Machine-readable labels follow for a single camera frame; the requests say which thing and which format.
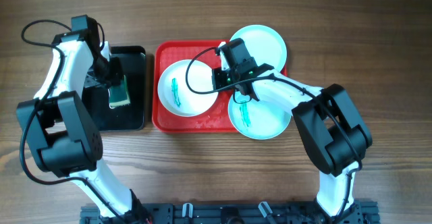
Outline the green yellow sponge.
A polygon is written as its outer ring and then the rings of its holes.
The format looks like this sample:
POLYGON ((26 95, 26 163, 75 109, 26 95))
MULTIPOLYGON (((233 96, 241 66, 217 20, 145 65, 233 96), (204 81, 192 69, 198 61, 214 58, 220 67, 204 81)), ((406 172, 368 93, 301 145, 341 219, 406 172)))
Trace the green yellow sponge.
POLYGON ((130 95, 128 91, 127 77, 124 76, 124 78, 120 80, 119 85, 110 87, 108 89, 108 93, 109 93, 109 107, 111 109, 129 105, 130 95))

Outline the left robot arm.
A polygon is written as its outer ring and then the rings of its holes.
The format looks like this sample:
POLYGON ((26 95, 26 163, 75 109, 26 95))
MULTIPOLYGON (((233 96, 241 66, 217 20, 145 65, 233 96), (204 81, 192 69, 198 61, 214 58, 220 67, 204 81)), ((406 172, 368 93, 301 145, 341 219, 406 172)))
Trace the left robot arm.
POLYGON ((104 223, 150 223, 151 215, 103 159, 102 132, 141 130, 147 117, 146 52, 111 47, 97 32, 58 34, 53 62, 32 100, 16 114, 36 166, 53 184, 72 182, 98 206, 104 223))

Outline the white round plate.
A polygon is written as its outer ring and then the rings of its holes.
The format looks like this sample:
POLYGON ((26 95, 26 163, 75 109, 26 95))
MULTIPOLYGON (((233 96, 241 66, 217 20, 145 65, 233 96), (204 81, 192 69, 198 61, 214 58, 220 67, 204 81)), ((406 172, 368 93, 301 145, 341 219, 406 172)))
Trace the white round plate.
POLYGON ((189 59, 177 61, 168 66, 161 74, 157 94, 161 104, 174 115, 194 117, 209 110, 215 103, 218 93, 197 94, 186 84, 186 74, 190 87, 197 92, 213 90, 212 69, 201 61, 194 61, 188 73, 189 59))

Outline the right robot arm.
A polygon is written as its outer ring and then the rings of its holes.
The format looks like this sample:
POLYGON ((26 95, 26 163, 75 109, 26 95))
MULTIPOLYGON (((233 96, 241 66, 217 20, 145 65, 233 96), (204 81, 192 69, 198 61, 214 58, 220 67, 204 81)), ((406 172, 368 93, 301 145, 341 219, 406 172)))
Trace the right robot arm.
POLYGON ((373 142, 346 90, 339 84, 308 86, 253 59, 213 69, 212 84, 216 91, 235 89, 291 114, 309 159, 320 171, 317 204, 332 223, 342 221, 354 203, 354 176, 373 142))

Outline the light blue plate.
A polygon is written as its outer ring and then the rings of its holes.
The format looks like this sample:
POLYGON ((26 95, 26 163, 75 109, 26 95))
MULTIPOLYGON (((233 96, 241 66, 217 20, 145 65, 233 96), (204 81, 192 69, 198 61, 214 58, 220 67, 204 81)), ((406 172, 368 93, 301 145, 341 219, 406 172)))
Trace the light blue plate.
POLYGON ((281 72, 288 58, 286 44, 274 29, 254 24, 239 29, 230 40, 241 38, 257 65, 264 63, 281 72))
POLYGON ((255 140, 268 140, 280 135, 292 118, 271 103, 253 100, 239 92, 231 96, 227 111, 235 129, 255 140))

